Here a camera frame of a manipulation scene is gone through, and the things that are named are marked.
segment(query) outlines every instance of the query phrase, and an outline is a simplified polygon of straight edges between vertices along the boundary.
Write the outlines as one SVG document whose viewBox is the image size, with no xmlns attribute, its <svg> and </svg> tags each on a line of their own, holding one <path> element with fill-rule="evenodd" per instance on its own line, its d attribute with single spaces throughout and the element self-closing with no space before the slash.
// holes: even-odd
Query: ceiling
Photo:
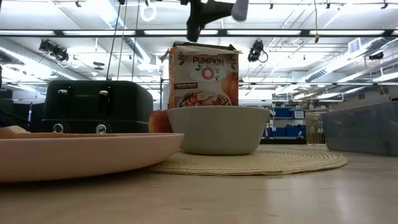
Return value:
<svg viewBox="0 0 398 224">
<path fill-rule="evenodd" d="M 106 16 L 116 13 L 114 8 L 107 8 L 100 2 L 108 0 L 80 0 L 81 7 L 75 5 L 74 0 L 3 0 L 0 12 L 1 29 L 110 29 Z M 207 25 L 206 29 L 398 29 L 396 14 L 398 13 L 398 0 L 389 0 L 389 6 L 381 9 L 383 1 L 357 0 L 334 1 L 326 9 L 326 1 L 317 0 L 317 19 L 313 0 L 273 0 L 273 9 L 268 1 L 250 0 L 248 19 L 238 23 L 226 17 Z M 111 2 L 118 8 L 118 2 Z M 151 21 L 142 17 L 150 17 L 151 9 L 146 8 L 144 1 L 127 1 L 127 6 L 121 6 L 120 18 L 124 19 L 125 11 L 127 29 L 186 29 L 186 20 L 189 16 L 189 6 L 182 6 L 179 1 L 152 0 L 151 6 L 156 7 L 156 16 Z M 109 76 L 115 79 L 130 80 L 134 74 L 135 82 L 159 82 L 159 69 L 140 69 L 137 57 L 134 60 L 130 55 L 134 52 L 120 38 L 99 38 L 96 48 L 95 38 L 43 38 L 43 37 L 3 37 L 3 39 L 28 50 L 31 53 L 44 57 L 54 63 L 56 67 L 66 67 L 71 73 L 79 75 L 82 79 L 104 80 L 108 71 L 110 52 L 111 63 Z M 57 63 L 51 56 L 39 51 L 42 39 L 67 49 L 71 58 L 67 63 Z M 201 44 L 229 45 L 232 44 L 242 51 L 239 56 L 239 76 L 245 82 L 291 82 L 298 81 L 294 74 L 306 73 L 327 63 L 342 52 L 347 51 L 348 43 L 354 37 L 328 37 L 320 38 L 319 43 L 314 43 L 314 38 L 260 38 L 266 46 L 269 59 L 266 63 L 248 62 L 249 49 L 258 37 L 200 37 Z M 164 54 L 176 40 L 187 41 L 184 37 L 138 37 L 137 44 L 147 55 L 159 57 Z M 396 58 L 396 50 L 385 49 L 386 57 Z M 94 70 L 93 62 L 103 62 L 104 70 Z M 369 62 L 366 66 L 374 66 L 382 62 Z M 336 69 L 332 75 L 322 82 L 336 82 L 342 74 L 344 77 L 364 70 L 364 60 L 353 60 L 351 63 Z"/>
</svg>

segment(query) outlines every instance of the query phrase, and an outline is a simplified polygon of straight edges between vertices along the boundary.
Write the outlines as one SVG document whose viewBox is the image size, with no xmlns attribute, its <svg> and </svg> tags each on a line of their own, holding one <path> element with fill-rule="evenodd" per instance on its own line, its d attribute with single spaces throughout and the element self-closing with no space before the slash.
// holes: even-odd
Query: woven placemat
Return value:
<svg viewBox="0 0 398 224">
<path fill-rule="evenodd" d="M 341 154 L 290 149 L 258 149 L 246 156 L 198 156 L 178 152 L 149 170 L 188 175 L 282 175 L 334 169 L 347 162 Z"/>
</svg>

